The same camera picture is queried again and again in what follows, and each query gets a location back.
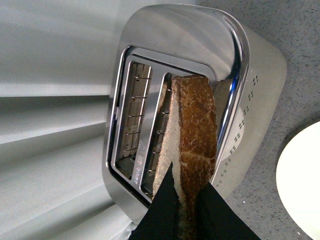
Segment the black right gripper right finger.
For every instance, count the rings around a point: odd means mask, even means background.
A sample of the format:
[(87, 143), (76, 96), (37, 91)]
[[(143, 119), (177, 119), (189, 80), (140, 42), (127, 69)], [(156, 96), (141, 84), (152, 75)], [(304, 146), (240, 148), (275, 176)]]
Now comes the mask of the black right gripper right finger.
[(208, 183), (197, 197), (197, 239), (258, 240), (259, 237)]

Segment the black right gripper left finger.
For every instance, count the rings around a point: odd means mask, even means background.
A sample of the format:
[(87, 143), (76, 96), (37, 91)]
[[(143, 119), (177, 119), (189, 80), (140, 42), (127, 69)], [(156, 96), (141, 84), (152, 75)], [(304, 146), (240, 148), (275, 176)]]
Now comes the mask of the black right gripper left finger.
[(174, 188), (172, 164), (149, 209), (130, 240), (178, 240), (179, 200)]

